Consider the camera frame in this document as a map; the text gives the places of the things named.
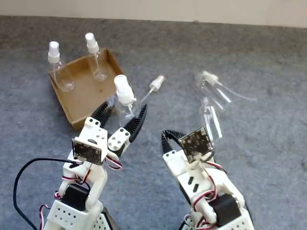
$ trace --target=white plastic part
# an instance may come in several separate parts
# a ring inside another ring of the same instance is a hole
[[[120,128],[112,136],[110,136],[107,145],[112,151],[118,151],[123,144],[129,144],[129,138],[130,133],[124,128]]]
[[[49,43],[49,52],[48,52],[48,61],[49,63],[56,64],[59,62],[59,43],[52,41]]]
[[[87,211],[78,211],[58,200],[55,200],[47,217],[44,230],[92,230],[103,209],[98,201]]]
[[[123,74],[117,75],[114,78],[114,83],[116,86],[116,94],[118,96],[118,101],[123,105],[129,106],[136,98],[134,98],[134,94],[132,88],[130,87],[127,77]]]
[[[87,33],[85,35],[85,39],[86,39],[86,45],[87,45],[88,52],[90,54],[97,53],[99,51],[99,46],[98,46],[98,43],[95,40],[94,34],[93,33]]]
[[[241,216],[230,221],[221,227],[213,227],[212,230],[254,230],[253,223],[250,219],[249,213],[245,208],[240,209]],[[181,230],[195,230],[195,222],[189,221],[189,225],[185,224]]]
[[[93,230],[111,230],[104,214],[101,213],[99,215],[96,223],[94,224]]]
[[[185,191],[191,202],[191,207],[193,207],[194,202],[200,195],[202,195],[205,191],[211,190],[213,187],[212,182],[208,178],[207,174],[204,173],[202,168],[205,168],[208,174],[214,180],[218,193],[231,194],[238,201],[239,208],[244,206],[245,201],[242,194],[233,185],[226,173],[223,171],[205,163],[201,163],[200,165],[199,162],[194,163],[193,167],[191,167],[190,165],[192,164],[188,164],[183,150],[178,152],[175,150],[168,152],[163,155],[163,159],[165,160],[166,165],[172,174],[180,183],[182,189]],[[216,222],[216,214],[212,207],[208,204],[207,200],[204,198],[199,200],[196,204],[196,208],[209,223]]]
[[[155,80],[152,81],[152,83],[150,83],[149,88],[157,92],[160,89],[164,79],[165,77],[163,75],[158,76]]]

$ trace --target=cardboard tray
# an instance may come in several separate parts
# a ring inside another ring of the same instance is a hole
[[[101,68],[107,70],[107,79],[95,81],[88,65],[88,56],[83,56],[67,64],[75,86],[70,92],[62,92],[49,73],[52,87],[58,97],[68,121],[74,129],[81,129],[85,119],[92,114],[108,97],[116,92],[114,78],[122,74],[122,70],[108,49],[101,51],[105,61]]]

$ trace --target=wire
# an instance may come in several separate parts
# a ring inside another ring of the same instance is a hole
[[[217,169],[219,169],[219,170],[221,170],[221,171],[223,171],[224,173],[227,174],[226,170],[225,170],[220,164],[217,164],[217,163],[211,162],[211,161],[206,161],[206,162],[204,162],[204,163],[209,164],[209,165],[212,165],[212,166],[214,166],[215,168],[217,168]]]
[[[44,227],[44,216],[43,216],[43,209],[44,209],[44,208],[50,209],[50,208],[48,207],[48,205],[42,205],[42,206],[39,208],[39,220],[40,220],[39,230],[43,230],[43,227]]]
[[[83,164],[83,162],[79,163],[79,162],[75,162],[75,161],[70,161],[70,160],[64,160],[64,159],[55,159],[55,158],[34,158],[32,160],[30,160],[27,164],[25,164],[21,170],[18,172],[16,178],[15,178],[15,182],[14,182],[14,190],[13,190],[13,204],[14,204],[14,208],[16,209],[16,211],[18,212],[18,214],[34,229],[34,230],[38,230],[37,227],[32,223],[32,221],[20,210],[20,208],[17,205],[17,186],[18,186],[18,181],[19,178],[21,176],[21,174],[23,173],[23,171],[33,162],[36,161],[58,161],[58,162],[64,162],[64,163],[71,163],[71,164]]]
[[[184,216],[184,223],[185,223],[186,225],[190,226],[190,224],[187,223],[187,220],[188,220],[188,219],[192,219],[191,215],[185,215],[185,216]]]
[[[109,165],[109,164],[107,163],[107,161],[106,161],[106,164],[107,164],[107,166],[108,166],[110,169],[119,170],[119,169],[121,169],[121,168],[123,167],[123,165],[122,165],[120,162],[118,162],[118,161],[112,159],[112,158],[109,157],[109,156],[106,156],[106,160],[112,162],[113,164],[115,164],[115,165],[117,166],[117,167],[111,166],[111,165]]]
[[[195,230],[208,230],[215,226],[215,224],[210,224],[206,221],[205,217],[201,217],[198,223],[195,226]]]

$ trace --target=spray pump cap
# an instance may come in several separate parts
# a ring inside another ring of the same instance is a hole
[[[123,105],[130,105],[134,101],[136,101],[132,88],[130,87],[127,77],[125,75],[117,75],[114,78],[114,83],[116,86],[116,94],[120,103],[122,103]]]
[[[153,91],[157,92],[161,87],[162,82],[164,81],[165,77],[163,75],[158,76],[152,83],[150,83],[149,88],[153,89]]]
[[[98,43],[95,40],[93,33],[87,33],[85,35],[87,49],[90,54],[95,54],[99,51]]]
[[[48,61],[50,63],[59,62],[59,43],[52,41],[49,43]]]
[[[219,80],[219,78],[216,75],[208,73],[207,71],[204,71],[202,74],[212,86],[214,86]]]

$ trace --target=spray bottle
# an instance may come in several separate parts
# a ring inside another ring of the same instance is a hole
[[[117,75],[114,78],[114,83],[118,97],[118,101],[115,104],[115,109],[118,114],[119,125],[122,127],[136,114],[138,102],[134,97],[133,90],[130,87],[125,75]]]
[[[58,42],[53,41],[49,43],[48,61],[50,63],[52,78],[56,86],[63,92],[71,91],[75,83],[68,68],[60,61]]]
[[[96,81],[104,81],[107,78],[107,71],[102,68],[101,64],[105,61],[105,56],[100,52],[93,33],[87,33],[85,39],[88,52],[90,53],[88,62],[93,78]]]

